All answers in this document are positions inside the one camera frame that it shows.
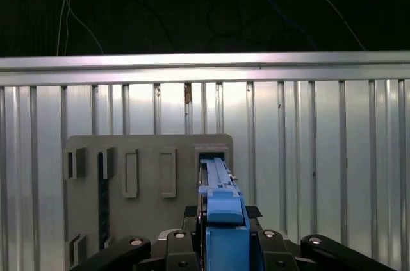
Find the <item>rectangular cutout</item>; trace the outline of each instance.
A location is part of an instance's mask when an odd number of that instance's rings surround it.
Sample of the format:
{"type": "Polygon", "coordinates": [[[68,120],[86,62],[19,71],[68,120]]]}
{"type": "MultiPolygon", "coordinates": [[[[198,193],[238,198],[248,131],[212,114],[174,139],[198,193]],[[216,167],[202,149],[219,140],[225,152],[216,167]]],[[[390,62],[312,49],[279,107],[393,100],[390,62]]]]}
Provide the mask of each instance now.
{"type": "Polygon", "coordinates": [[[65,152],[64,176],[66,179],[85,177],[86,149],[78,148],[74,151],[65,152]]]}
{"type": "Polygon", "coordinates": [[[73,171],[74,171],[74,169],[73,169],[73,167],[72,167],[72,152],[69,152],[68,154],[67,154],[67,157],[68,157],[68,173],[69,173],[69,175],[68,175],[68,177],[69,178],[72,178],[72,176],[73,176],[73,171]]]}
{"type": "Polygon", "coordinates": [[[176,151],[165,148],[160,151],[160,182],[161,194],[164,199],[176,196],[176,151]]]}
{"type": "Polygon", "coordinates": [[[138,195],[138,149],[125,152],[123,157],[122,195],[132,199],[138,195]]]}

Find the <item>aluminum rail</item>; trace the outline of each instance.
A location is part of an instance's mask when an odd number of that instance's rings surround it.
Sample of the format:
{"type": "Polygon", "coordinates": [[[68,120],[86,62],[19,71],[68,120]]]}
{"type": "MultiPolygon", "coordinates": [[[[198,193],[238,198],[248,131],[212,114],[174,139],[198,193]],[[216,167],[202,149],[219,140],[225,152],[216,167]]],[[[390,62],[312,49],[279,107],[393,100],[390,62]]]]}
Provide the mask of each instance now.
{"type": "Polygon", "coordinates": [[[410,63],[410,51],[352,51],[313,53],[209,53],[118,56],[0,58],[0,71],[216,67],[219,65],[316,65],[410,63]]]}
{"type": "Polygon", "coordinates": [[[410,51],[0,59],[0,86],[409,78],[410,51]]]}

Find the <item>gray plastic board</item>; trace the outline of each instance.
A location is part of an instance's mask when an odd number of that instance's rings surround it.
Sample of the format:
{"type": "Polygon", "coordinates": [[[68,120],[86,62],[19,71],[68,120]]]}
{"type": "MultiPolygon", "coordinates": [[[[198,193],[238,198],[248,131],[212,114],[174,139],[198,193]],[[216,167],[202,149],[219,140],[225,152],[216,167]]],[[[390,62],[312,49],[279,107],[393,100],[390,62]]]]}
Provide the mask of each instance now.
{"type": "Polygon", "coordinates": [[[151,241],[181,227],[197,204],[199,154],[223,154],[229,135],[72,136],[64,150],[66,267],[115,240],[151,241]]]}

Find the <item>screw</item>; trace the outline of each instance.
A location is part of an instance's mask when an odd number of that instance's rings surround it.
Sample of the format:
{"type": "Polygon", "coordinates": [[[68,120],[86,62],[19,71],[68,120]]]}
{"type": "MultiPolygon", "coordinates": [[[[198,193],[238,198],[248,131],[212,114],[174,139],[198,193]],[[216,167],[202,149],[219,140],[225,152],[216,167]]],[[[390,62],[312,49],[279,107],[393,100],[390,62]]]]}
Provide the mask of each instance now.
{"type": "Polygon", "coordinates": [[[316,238],[316,237],[310,238],[309,241],[310,241],[311,243],[313,243],[314,245],[319,245],[319,244],[321,244],[321,242],[322,242],[321,239],[316,238]]]}
{"type": "Polygon", "coordinates": [[[175,237],[177,238],[184,238],[185,237],[185,233],[183,231],[180,231],[178,233],[175,233],[175,237]]]}
{"type": "Polygon", "coordinates": [[[131,244],[131,245],[134,245],[135,247],[136,247],[137,245],[141,245],[141,243],[142,243],[142,240],[141,240],[141,239],[132,239],[132,240],[130,241],[130,244],[131,244]]]}
{"type": "Polygon", "coordinates": [[[275,233],[273,231],[264,231],[263,234],[268,238],[275,236],[275,233]]]}

